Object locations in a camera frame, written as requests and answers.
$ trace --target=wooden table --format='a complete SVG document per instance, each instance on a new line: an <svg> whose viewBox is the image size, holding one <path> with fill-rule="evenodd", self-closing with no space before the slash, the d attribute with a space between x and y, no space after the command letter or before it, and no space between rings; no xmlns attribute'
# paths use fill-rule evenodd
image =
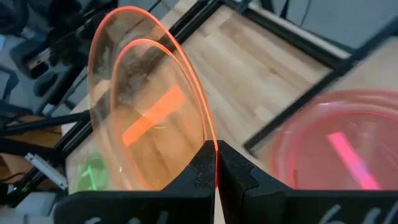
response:
<svg viewBox="0 0 398 224"><path fill-rule="evenodd" d="M163 19L170 27L194 1L180 1ZM221 7L184 44L208 96L216 135L256 165L242 143L276 114L321 79L326 67L230 8ZM109 88L103 80L95 88L98 98ZM86 97L74 110L90 107ZM69 182L89 154L98 152L100 134L93 133L67 159ZM216 200L215 223L223 223Z"/></svg>
<svg viewBox="0 0 398 224"><path fill-rule="evenodd" d="M398 38L383 42L328 91L378 88L398 90Z"/></svg>

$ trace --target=orange light beam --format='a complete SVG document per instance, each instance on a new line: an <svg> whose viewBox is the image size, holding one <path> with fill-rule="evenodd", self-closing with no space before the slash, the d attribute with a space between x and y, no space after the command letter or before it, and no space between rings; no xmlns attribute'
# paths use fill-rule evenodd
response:
<svg viewBox="0 0 398 224"><path fill-rule="evenodd" d="M122 134L124 145L129 147L151 127L161 122L170 113L178 110L183 102L184 95L178 85L175 84Z"/></svg>
<svg viewBox="0 0 398 224"><path fill-rule="evenodd" d="M382 190L379 183L366 168L365 162L355 153L355 150L343 133L329 134L328 139L343 161L344 166L362 189Z"/></svg>

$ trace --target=orange glowing edge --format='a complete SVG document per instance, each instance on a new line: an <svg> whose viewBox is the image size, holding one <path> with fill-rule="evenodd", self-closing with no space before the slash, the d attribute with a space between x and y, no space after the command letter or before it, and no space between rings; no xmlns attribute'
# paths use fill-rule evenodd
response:
<svg viewBox="0 0 398 224"><path fill-rule="evenodd" d="M200 115L201 115L201 120L203 123L203 131L204 131L204 138L205 140L208 138L207 133L206 133L206 124L209 127L210 130L210 136L213 139L215 151L216 151L216 188L218 185L218 144L216 141L216 136L215 136L215 130L213 126L213 118L211 117L210 109L208 107L208 102L207 98L204 94L203 87L198 79L197 74L195 73L192 64L190 63L189 59L187 58L185 52L182 50L181 46L178 44L178 42L173 38L173 36L170 34L170 32L158 21L153 15L149 14L147 11L140 9L138 7L134 6L126 6L126 7L120 7L117 8L113 11L111 11L105 18L101 21L95 36L93 38L93 42L91 44L91 50L89 54L89 62L88 62L88 76L89 76L89 88L92 90L94 88L93 84L93 65L94 65L94 58L97 50L97 45L98 41L100 39L100 33L104 29L106 23L118 12L122 11L131 11L131 13L139 13L142 14L143 16L148 17L152 21L156 23L159 28L161 28L165 35L171 40L171 42L174 44L176 51L181 55L182 61L178 61L175 58L175 55L170 52L166 47L163 45L159 44L156 41L149 40L149 39L136 39L133 40L132 42L128 43L127 46L125 46L121 53L118 55L118 59L116 60L114 64L114 69L112 71L112 76L111 76L111 102L110 102L110 110L111 113L113 112L115 108L115 94L116 94L116 82L117 80L117 67L118 64L120 63L120 60L122 59L123 55L127 52L127 50L135 45L138 44L150 44L154 47L157 47L158 49L162 50L165 52L168 56L172 57L172 59L177 63L177 65L180 67L182 70L183 74L185 75L185 78L188 81L188 84L190 85L196 104L199 108ZM144 134L150 127L156 124L156 122L161 121L163 118L165 118L168 114L172 113L173 111L177 110L181 105L183 104L183 95L181 90L179 89L178 85L173 86L161 99L155 103L155 105L150 108L147 113L151 114L150 115L150 121L148 118L145 120L145 118L139 119L136 121L130 128L128 128L122 135L122 140L124 143L124 146L127 147L130 144L132 144L141 134ZM147 189L153 189L146 181L142 178L141 174L139 173L137 167L133 169L133 171L136 173L138 179L144 184L144 186Z"/></svg>
<svg viewBox="0 0 398 224"><path fill-rule="evenodd" d="M122 135L124 146L129 147L140 136L150 130L169 114L178 110L184 103L184 95L177 84L168 90L155 104L149 108L134 124Z"/></svg>

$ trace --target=green light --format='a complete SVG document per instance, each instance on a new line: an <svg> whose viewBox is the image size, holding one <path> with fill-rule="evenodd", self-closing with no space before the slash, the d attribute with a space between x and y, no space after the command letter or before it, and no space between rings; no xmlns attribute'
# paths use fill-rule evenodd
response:
<svg viewBox="0 0 398 224"><path fill-rule="evenodd" d="M88 176L90 177L90 180L91 180L91 188L92 188L93 190L96 190L96 189L97 189L97 186L95 185L93 170L91 170L91 166L90 166L90 165L88 165L87 171L88 171Z"/></svg>

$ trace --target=white connector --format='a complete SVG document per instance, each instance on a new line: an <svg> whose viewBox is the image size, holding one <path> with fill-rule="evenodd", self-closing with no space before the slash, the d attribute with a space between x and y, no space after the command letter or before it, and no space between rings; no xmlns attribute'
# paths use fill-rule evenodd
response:
<svg viewBox="0 0 398 224"><path fill-rule="evenodd" d="M46 175L52 182L57 184L62 190L65 190L68 187L68 180L40 156L28 153L25 156L25 159L38 168L38 170Z"/></svg>

